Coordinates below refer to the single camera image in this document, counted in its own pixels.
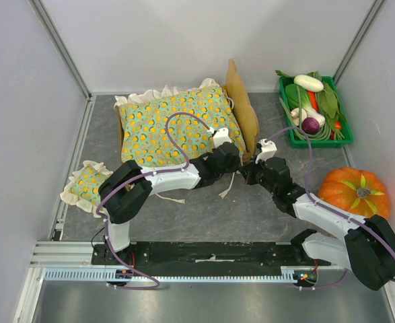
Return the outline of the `small lemon print pillow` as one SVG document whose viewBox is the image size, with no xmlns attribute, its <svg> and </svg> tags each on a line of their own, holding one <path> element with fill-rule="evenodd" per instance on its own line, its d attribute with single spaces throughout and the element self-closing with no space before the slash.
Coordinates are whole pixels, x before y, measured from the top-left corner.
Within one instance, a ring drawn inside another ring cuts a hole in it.
<svg viewBox="0 0 395 323">
<path fill-rule="evenodd" d="M 85 160 L 81 169 L 72 172 L 60 198 L 67 205 L 76 206 L 95 218 L 101 218 L 96 213 L 100 204 L 98 189 L 112 174 L 103 162 Z"/>
</svg>

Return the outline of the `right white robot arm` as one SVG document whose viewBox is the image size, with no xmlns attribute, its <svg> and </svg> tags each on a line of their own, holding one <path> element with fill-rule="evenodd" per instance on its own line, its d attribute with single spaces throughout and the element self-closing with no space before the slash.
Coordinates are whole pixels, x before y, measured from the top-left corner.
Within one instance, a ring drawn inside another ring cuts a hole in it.
<svg viewBox="0 0 395 323">
<path fill-rule="evenodd" d="M 280 157 L 251 162 L 241 173 L 246 184 L 259 184 L 270 192 L 280 211 L 326 231 L 326 235 L 311 233 L 292 245 L 294 263 L 317 259 L 339 265 L 374 291 L 395 282 L 395 233 L 383 217 L 366 218 L 329 205 L 296 184 Z"/>
</svg>

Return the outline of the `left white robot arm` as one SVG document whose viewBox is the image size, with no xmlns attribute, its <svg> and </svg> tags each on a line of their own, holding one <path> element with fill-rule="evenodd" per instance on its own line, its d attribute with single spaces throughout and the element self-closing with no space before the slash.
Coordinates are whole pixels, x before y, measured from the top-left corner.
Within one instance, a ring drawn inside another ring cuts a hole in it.
<svg viewBox="0 0 395 323">
<path fill-rule="evenodd" d="M 123 163 L 98 188 L 100 204 L 96 213 L 106 220 L 106 257 L 114 264 L 124 264 L 129 259 L 130 221 L 149 196 L 210 186 L 222 175 L 236 172 L 240 162 L 238 148 L 233 143 L 223 143 L 176 166 L 146 168 L 134 160 Z"/>
</svg>

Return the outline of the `purple toy onion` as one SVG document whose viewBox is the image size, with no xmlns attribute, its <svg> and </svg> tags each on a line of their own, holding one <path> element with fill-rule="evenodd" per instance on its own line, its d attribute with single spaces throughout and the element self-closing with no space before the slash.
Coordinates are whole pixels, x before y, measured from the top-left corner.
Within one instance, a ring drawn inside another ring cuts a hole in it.
<svg viewBox="0 0 395 323">
<path fill-rule="evenodd" d="M 315 135 L 320 131 L 320 124 L 315 118 L 307 117 L 302 121 L 301 128 L 305 133 Z"/>
</svg>

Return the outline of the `white toy mushroom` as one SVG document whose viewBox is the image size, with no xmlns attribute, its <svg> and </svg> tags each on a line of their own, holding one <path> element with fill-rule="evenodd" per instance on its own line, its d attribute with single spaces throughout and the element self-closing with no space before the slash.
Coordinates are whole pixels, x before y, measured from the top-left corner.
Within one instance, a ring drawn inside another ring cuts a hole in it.
<svg viewBox="0 0 395 323">
<path fill-rule="evenodd" d="M 307 112 L 303 108 L 295 108 L 290 112 L 292 122 L 299 127 L 303 121 L 308 117 Z"/>
</svg>

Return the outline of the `green toy long beans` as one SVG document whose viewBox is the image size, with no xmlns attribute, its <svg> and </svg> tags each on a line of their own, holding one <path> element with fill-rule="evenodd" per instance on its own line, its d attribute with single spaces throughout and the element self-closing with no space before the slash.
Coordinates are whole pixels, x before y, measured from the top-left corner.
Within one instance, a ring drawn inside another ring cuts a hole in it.
<svg viewBox="0 0 395 323">
<path fill-rule="evenodd" d="M 275 73 L 276 73 L 279 77 L 280 77 L 280 76 L 285 76 L 285 77 L 294 79 L 294 77 L 289 76 L 288 74 L 286 74 L 286 73 L 284 73 L 284 72 L 282 72 L 282 71 L 280 71 L 280 70 L 276 70 Z M 321 109 L 319 109 L 319 105 L 318 105 L 318 110 L 319 110 L 318 113 L 320 113 L 320 114 L 325 118 L 325 116 L 323 115 Z M 291 119 L 290 112 L 285 112 L 285 115 L 286 115 L 286 117 L 287 117 L 287 120 L 288 120 L 289 124 L 290 124 L 291 126 L 293 126 L 292 132 L 293 132 L 293 137 L 295 138 L 295 140 L 296 140 L 296 141 L 307 141 L 307 140 L 310 140 L 310 138 L 308 137 L 308 134 L 305 133 L 305 132 L 302 130 L 301 125 L 300 125 L 299 127 L 297 127 L 297 126 L 295 126 L 295 125 L 293 124 L 292 119 Z"/>
</svg>

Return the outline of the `orange toy pumpkin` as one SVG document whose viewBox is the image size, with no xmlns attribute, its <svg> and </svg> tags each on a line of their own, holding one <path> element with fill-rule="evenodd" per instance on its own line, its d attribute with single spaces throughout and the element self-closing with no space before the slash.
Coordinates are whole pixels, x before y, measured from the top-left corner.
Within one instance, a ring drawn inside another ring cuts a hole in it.
<svg viewBox="0 0 395 323">
<path fill-rule="evenodd" d="M 366 170 L 343 167 L 327 173 L 318 197 L 356 215 L 390 218 L 391 202 L 386 186 L 374 173 Z"/>
</svg>

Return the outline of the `orange toy carrot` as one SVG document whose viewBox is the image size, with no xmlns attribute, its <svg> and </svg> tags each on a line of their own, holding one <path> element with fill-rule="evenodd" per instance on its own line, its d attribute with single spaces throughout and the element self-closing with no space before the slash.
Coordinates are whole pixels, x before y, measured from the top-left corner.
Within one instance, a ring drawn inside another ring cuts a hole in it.
<svg viewBox="0 0 395 323">
<path fill-rule="evenodd" d="M 315 93 L 314 93 L 314 92 L 311 92 L 311 91 L 308 91 L 308 96 L 309 96 L 309 98 L 310 98 L 310 102 L 311 102 L 312 108 L 313 108 L 316 112 L 318 112 L 318 111 L 319 111 L 319 110 L 318 110 L 318 103 L 317 103 L 317 101 L 316 101 L 316 95 L 315 95 Z"/>
</svg>

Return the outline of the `toy bok choy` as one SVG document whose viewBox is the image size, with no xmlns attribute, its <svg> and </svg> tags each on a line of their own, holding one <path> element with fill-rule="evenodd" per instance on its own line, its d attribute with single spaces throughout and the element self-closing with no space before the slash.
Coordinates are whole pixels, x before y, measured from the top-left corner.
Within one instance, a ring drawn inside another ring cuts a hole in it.
<svg viewBox="0 0 395 323">
<path fill-rule="evenodd" d="M 326 119 L 312 107 L 310 96 L 304 88 L 289 84 L 285 87 L 285 95 L 291 111 L 301 107 L 307 117 L 315 119 L 320 127 L 324 126 Z"/>
</svg>

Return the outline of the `green plastic tray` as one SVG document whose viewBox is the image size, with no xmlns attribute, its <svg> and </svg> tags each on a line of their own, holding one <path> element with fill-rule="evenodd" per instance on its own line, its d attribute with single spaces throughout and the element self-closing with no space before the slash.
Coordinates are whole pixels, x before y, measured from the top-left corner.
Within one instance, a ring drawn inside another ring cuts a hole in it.
<svg viewBox="0 0 395 323">
<path fill-rule="evenodd" d="M 287 103 L 287 97 L 285 95 L 285 87 L 289 84 L 294 84 L 292 78 L 280 76 L 279 78 L 279 90 L 280 99 L 282 99 L 282 105 L 285 107 L 285 112 L 291 112 L 291 109 Z M 345 145 L 353 142 L 353 134 L 347 120 L 341 122 L 342 129 L 332 131 L 328 124 L 320 128 L 320 131 L 315 135 L 308 135 L 310 138 L 312 148 L 341 148 Z"/>
</svg>

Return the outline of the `green toy spinach leaves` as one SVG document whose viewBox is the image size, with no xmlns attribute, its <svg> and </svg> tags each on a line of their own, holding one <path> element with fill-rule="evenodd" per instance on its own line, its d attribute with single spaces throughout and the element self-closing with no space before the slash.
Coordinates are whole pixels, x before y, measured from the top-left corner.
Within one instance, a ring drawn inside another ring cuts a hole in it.
<svg viewBox="0 0 395 323">
<path fill-rule="evenodd" d="M 346 118 L 341 110 L 340 99 L 333 78 L 321 76 L 319 72 L 308 73 L 308 76 L 314 77 L 322 82 L 324 86 L 323 90 L 316 94 L 319 109 L 321 109 L 325 116 L 329 128 L 332 131 L 338 130 L 336 125 L 345 122 Z"/>
</svg>

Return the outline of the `white toy radish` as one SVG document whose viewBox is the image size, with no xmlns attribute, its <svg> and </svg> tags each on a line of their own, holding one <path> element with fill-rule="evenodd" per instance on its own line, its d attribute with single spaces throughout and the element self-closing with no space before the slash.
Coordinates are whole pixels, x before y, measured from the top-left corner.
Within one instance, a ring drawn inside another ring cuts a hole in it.
<svg viewBox="0 0 395 323">
<path fill-rule="evenodd" d="M 297 75 L 293 82 L 309 92 L 317 93 L 324 89 L 324 84 L 320 80 L 309 75 Z"/>
</svg>

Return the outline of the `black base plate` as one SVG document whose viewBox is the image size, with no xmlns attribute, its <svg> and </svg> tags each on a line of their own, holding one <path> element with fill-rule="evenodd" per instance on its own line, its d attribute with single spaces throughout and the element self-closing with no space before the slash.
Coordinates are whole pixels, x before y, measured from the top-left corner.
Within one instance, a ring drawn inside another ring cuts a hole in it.
<svg viewBox="0 0 395 323">
<path fill-rule="evenodd" d="M 134 242 L 116 254 L 147 275 L 169 277 L 278 275 L 282 266 L 330 264 L 275 242 Z"/>
</svg>

